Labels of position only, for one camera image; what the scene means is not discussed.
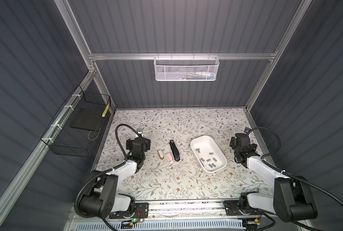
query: black mesh basket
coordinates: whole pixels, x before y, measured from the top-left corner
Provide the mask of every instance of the black mesh basket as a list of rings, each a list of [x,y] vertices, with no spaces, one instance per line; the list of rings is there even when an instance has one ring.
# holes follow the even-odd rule
[[[109,106],[109,95],[82,91],[75,98],[72,105],[67,107],[62,119],[57,123],[58,125],[55,125],[50,139],[41,138],[41,140],[49,146],[53,153],[58,155],[95,156],[100,147],[111,113],[108,111],[105,117],[102,117],[102,114],[105,109],[110,110]],[[89,131],[72,127],[76,116],[80,114],[81,110],[100,112],[99,115],[96,115],[98,124],[96,123],[95,129]]]

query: striped gray wall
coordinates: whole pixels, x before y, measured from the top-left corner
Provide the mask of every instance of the striped gray wall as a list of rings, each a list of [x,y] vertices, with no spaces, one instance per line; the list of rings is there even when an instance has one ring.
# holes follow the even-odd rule
[[[279,168],[343,200],[343,0],[313,1],[251,113],[280,136]],[[275,138],[262,134],[273,150]],[[314,228],[343,229],[342,208],[319,192],[314,197]]]
[[[153,61],[96,61],[116,108],[244,106],[268,61],[220,61],[215,81],[156,81]]]
[[[92,53],[268,53],[299,0],[69,0]]]
[[[0,1],[0,196],[87,71],[53,1]],[[0,230],[62,228],[90,165],[48,153]]]

